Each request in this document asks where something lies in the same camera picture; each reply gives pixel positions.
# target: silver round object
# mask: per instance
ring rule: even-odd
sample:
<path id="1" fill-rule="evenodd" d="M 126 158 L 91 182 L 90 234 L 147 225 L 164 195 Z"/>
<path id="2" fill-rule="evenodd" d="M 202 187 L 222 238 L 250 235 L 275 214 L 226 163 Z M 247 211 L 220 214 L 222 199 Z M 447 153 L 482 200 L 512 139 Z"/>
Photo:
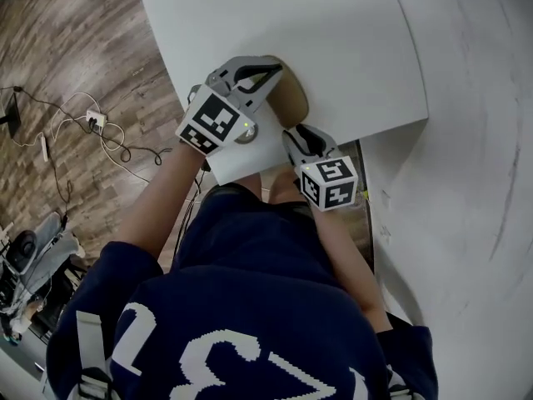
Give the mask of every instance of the silver round object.
<path id="1" fill-rule="evenodd" d="M 258 126 L 252 126 L 247 131 L 245 131 L 240 137 L 238 137 L 235 142 L 240 143 L 242 145 L 250 143 L 253 141 L 257 136 L 257 128 Z"/>

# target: wooden floor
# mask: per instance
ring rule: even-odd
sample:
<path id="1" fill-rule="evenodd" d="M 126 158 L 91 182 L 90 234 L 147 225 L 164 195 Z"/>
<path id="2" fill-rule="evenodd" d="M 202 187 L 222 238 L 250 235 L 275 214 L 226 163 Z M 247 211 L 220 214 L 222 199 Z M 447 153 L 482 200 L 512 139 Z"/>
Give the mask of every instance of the wooden floor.
<path id="1" fill-rule="evenodd" d="M 108 116 L 126 132 L 126 144 L 156 150 L 177 143 L 174 131 L 183 110 L 158 52 L 141 0 L 10 0 L 0 1 L 0 88 L 24 87 L 34 97 L 61 104 L 75 92 L 92 94 Z M 2 93 L 5 105 L 11 92 Z M 112 238 L 125 210 L 146 186 L 112 164 L 100 139 L 64 123 L 56 142 L 50 133 L 55 109 L 18 94 L 22 126 L 19 143 L 47 137 L 57 164 L 60 188 L 73 186 L 68 206 L 69 227 L 80 239 L 87 258 L 97 258 Z M 65 110 L 81 117 L 92 101 L 76 96 Z M 58 114 L 54 128 L 62 114 Z M 114 127 L 106 136 L 120 138 Z M 120 152 L 112 152 L 120 160 Z M 127 167 L 150 179 L 157 167 L 149 152 L 134 151 Z M 64 210 L 53 171 L 41 148 L 20 148 L 0 129 L 0 223 L 14 222 L 11 234 L 32 229 L 56 209 Z M 204 190 L 214 185 L 205 177 Z M 370 257 L 364 206 L 350 212 L 357 244 Z M 178 224 L 160 260 L 170 267 Z"/>

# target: navy blue t-shirt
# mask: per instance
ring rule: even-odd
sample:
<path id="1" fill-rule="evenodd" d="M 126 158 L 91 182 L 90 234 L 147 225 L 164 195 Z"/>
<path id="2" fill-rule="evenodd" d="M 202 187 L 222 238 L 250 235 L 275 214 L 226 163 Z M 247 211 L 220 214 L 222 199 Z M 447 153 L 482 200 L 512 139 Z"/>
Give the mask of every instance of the navy blue t-shirt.
<path id="1" fill-rule="evenodd" d="M 80 380 L 76 310 L 100 316 L 122 399 L 437 398 L 427 327 L 376 335 L 316 232 L 276 212 L 199 215 L 166 275 L 106 245 L 48 346 L 58 398 Z"/>

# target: white cube with black markers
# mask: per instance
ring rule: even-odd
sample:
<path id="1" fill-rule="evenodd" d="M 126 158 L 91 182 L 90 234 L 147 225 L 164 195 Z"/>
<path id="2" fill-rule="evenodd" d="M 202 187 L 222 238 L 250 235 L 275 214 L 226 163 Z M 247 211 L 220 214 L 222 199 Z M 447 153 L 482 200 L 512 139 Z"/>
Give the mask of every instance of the white cube with black markers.
<path id="1" fill-rule="evenodd" d="M 348 156 L 300 166 L 301 193 L 322 211 L 352 205 L 358 180 Z"/>
<path id="2" fill-rule="evenodd" d="M 232 143 L 255 123 L 205 84 L 198 89 L 176 135 L 205 156 Z"/>

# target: forearm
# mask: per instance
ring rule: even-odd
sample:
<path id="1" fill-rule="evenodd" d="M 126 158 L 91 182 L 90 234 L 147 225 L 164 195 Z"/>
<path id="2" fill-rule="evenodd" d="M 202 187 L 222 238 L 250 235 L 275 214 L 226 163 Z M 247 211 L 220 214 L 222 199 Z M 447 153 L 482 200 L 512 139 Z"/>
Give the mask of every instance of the forearm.
<path id="1" fill-rule="evenodd" d="M 392 329 L 376 278 L 336 212 L 311 206 L 318 236 L 339 283 L 354 298 L 376 332 Z"/>
<path id="2" fill-rule="evenodd" d="M 122 221 L 115 240 L 158 258 L 205 157 L 179 143 Z"/>

